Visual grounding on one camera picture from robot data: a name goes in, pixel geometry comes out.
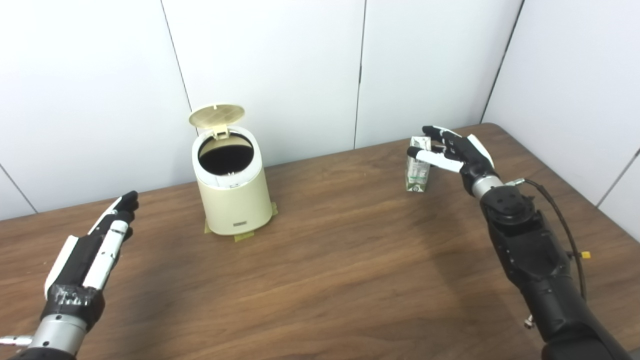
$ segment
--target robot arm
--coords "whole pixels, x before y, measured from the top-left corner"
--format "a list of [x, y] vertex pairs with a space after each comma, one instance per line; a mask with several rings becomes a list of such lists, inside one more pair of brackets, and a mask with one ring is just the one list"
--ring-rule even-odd
[[27, 346], [10, 360], [75, 360], [87, 332], [100, 320], [102, 289], [131, 237], [138, 193], [118, 198], [89, 233], [69, 236], [45, 281], [47, 300], [33, 336], [5, 336], [0, 345]]
[[480, 201], [498, 259], [546, 343], [542, 359], [630, 360], [580, 297], [570, 259], [542, 212], [517, 187], [502, 183], [482, 143], [441, 127], [422, 130], [442, 146], [431, 152], [410, 147], [407, 154], [459, 172], [466, 191]]

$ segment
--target trash can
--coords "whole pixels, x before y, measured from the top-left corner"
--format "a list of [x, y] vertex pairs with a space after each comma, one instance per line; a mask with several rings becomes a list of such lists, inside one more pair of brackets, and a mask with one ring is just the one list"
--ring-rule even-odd
[[241, 106], [230, 104], [189, 116], [192, 125], [207, 129], [193, 143], [191, 157], [207, 225], [220, 235], [255, 230], [273, 214], [260, 147], [249, 130], [231, 126], [243, 116]]

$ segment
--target black cable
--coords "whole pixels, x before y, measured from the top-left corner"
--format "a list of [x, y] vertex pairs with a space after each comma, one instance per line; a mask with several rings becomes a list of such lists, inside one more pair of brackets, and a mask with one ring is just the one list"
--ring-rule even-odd
[[551, 206], [553, 207], [554, 211], [556, 212], [556, 215], [558, 216], [558, 219], [560, 219], [560, 223], [562, 224], [562, 227], [564, 227], [566, 236], [567, 238], [569, 238], [569, 244], [571, 244], [571, 250], [573, 251], [573, 258], [575, 259], [575, 266], [578, 268], [578, 278], [580, 280], [580, 294], [582, 295], [582, 298], [584, 299], [584, 301], [587, 301], [587, 286], [584, 278], [584, 271], [582, 269], [582, 258], [580, 256], [580, 253], [578, 252], [578, 246], [576, 246], [575, 244], [573, 235], [571, 235], [569, 226], [566, 224], [566, 221], [564, 220], [564, 216], [562, 216], [562, 213], [560, 212], [560, 208], [558, 208], [558, 205], [556, 205], [556, 202], [551, 197], [551, 194], [549, 194], [549, 192], [547, 191], [547, 189], [545, 189], [544, 186], [529, 179], [524, 179], [524, 182], [538, 189], [538, 191], [542, 194], [542, 196], [544, 196], [545, 199], [549, 201], [549, 204], [551, 204]]

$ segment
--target white wall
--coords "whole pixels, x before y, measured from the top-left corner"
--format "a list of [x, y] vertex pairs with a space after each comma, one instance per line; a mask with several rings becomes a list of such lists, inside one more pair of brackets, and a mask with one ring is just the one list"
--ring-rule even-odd
[[520, 1], [368, 0], [356, 146], [477, 124]]
[[526, 1], [483, 120], [593, 204], [640, 147], [639, 15], [631, 0]]
[[35, 213], [0, 167], [0, 220]]
[[635, 158], [600, 209], [636, 240], [640, 241], [640, 160]]
[[0, 163], [37, 211], [195, 179], [159, 1], [3, 2], [0, 51]]
[[163, 4], [191, 107], [242, 105], [266, 165], [353, 148], [364, 0]]

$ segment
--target open lid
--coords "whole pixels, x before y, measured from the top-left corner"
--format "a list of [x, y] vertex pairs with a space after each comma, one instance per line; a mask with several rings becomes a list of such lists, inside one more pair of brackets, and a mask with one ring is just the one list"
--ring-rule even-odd
[[228, 138], [227, 125], [235, 123], [243, 116], [244, 109], [239, 105], [209, 105], [191, 113], [189, 122], [195, 127], [212, 129], [212, 136], [219, 140]]

